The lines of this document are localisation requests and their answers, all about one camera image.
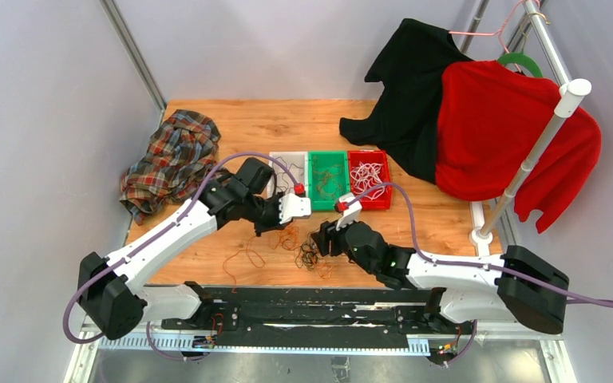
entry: wooden table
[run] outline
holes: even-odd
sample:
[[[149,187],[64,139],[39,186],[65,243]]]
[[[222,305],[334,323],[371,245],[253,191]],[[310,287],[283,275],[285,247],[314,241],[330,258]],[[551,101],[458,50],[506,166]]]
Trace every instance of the wooden table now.
[[[176,109],[190,109],[211,117],[222,134],[219,158],[247,150],[265,153],[356,150],[364,147],[349,144],[339,136],[339,118],[365,118],[370,115],[374,103],[348,100],[171,101],[165,116],[170,116]],[[242,163],[243,159],[233,160],[227,168],[236,171]],[[474,248],[468,237],[472,229],[469,204],[444,194],[435,185],[408,176],[391,158],[389,165],[392,181],[400,184],[412,200],[421,248],[438,254],[474,256]],[[128,243],[156,226],[177,208],[169,206],[159,215],[146,219],[142,226],[133,224]],[[299,228],[299,242],[303,242],[307,233],[317,229],[323,220],[337,217],[334,212],[315,212],[309,219],[295,221],[294,225]],[[387,243],[412,246],[408,211],[399,193],[394,192],[388,211],[364,211],[360,219],[382,233]],[[151,282],[195,281],[201,285],[233,285],[234,279],[223,270],[223,263],[244,249],[253,236],[251,223],[229,223],[223,230],[183,251],[156,273]],[[315,271],[304,267],[300,269],[295,264],[296,252],[284,250],[281,246],[274,249],[277,243],[277,236],[273,233],[251,241],[251,249],[265,261],[261,268],[253,266],[244,251],[229,259],[225,267],[235,277],[236,284],[382,287],[374,276],[348,263],[344,255],[329,259],[329,275],[323,275],[325,268]],[[501,251],[496,233],[490,250]],[[262,264],[256,256],[253,256],[253,261]]]

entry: red shirt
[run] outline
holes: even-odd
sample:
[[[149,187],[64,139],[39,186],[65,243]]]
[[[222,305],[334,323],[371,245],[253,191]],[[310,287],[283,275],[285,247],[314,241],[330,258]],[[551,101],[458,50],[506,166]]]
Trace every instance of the red shirt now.
[[[501,195],[560,100],[558,85],[497,61],[456,62],[443,73],[436,184],[459,199]],[[575,198],[600,154],[600,129],[582,108],[568,118],[514,200],[522,221],[541,210],[540,233]]]

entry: gray wall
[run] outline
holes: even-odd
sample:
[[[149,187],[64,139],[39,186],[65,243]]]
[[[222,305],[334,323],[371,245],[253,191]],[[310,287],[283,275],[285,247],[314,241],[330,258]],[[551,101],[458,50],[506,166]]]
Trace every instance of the gray wall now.
[[[583,106],[599,122],[603,151],[583,190],[547,233],[520,227],[523,244],[570,276],[571,290],[613,298],[613,2],[549,0],[551,32],[574,78],[593,91]],[[536,41],[527,51],[544,56]],[[551,76],[548,66],[545,73]],[[568,307],[565,338],[581,382],[613,381],[613,310]]]
[[[119,0],[166,99],[377,98],[372,61],[403,18],[466,30],[474,0]],[[497,30],[516,0],[492,0]],[[492,58],[495,38],[469,54]]]
[[[79,260],[121,245],[157,120],[98,1],[0,2],[0,382],[62,380]]]

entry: pink hanger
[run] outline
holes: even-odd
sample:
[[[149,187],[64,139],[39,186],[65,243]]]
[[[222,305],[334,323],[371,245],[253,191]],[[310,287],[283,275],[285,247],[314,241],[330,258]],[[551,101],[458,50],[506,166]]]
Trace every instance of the pink hanger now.
[[[450,34],[467,34],[470,36],[497,36],[497,38],[499,39],[499,43],[501,44],[501,46],[504,47],[504,51],[506,53],[509,53],[508,48],[506,47],[506,44],[504,44],[504,40],[501,38],[501,34],[504,32],[504,28],[508,24],[508,21],[511,20],[511,16],[513,16],[513,13],[516,12],[516,8],[518,8],[518,6],[522,4],[524,1],[525,0],[520,0],[519,2],[516,3],[516,5],[511,10],[511,13],[508,14],[508,17],[506,17],[506,20],[504,20],[504,24],[502,24],[501,27],[493,34],[478,34],[478,33],[470,33],[470,32],[459,32],[455,30],[451,30]],[[535,0],[535,2],[537,3],[537,6],[541,6],[540,0]]]

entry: crumpled plaid cloth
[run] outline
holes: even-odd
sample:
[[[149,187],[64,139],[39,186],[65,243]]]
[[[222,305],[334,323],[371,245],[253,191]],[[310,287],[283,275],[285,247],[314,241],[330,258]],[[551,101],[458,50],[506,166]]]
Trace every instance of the crumpled plaid cloth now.
[[[217,126],[209,117],[176,110],[152,134],[147,155],[121,177],[120,202],[135,223],[163,210],[166,203],[191,197],[215,166]]]

